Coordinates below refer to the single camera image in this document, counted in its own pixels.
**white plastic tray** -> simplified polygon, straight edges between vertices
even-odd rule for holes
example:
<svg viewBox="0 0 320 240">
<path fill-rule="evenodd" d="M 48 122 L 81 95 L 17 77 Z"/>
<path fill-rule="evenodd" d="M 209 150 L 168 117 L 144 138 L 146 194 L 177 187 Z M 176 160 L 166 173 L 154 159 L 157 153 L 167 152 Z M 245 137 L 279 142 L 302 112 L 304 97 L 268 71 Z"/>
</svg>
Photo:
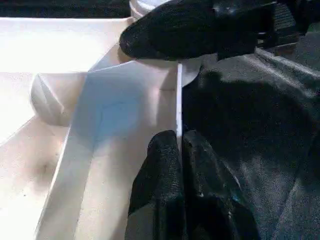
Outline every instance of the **white plastic tray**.
<svg viewBox="0 0 320 240">
<path fill-rule="evenodd" d="M 148 142 L 179 138 L 201 63 L 129 59 L 116 43 L 131 22 L 0 18 L 1 239 L 123 238 Z"/>
<path fill-rule="evenodd" d="M 103 59 L 106 66 L 112 58 Z M 181 136 L 182 71 L 174 62 L 130 60 L 87 73 L 38 240 L 124 239 L 132 183 L 149 141 L 164 130 Z"/>
</svg>

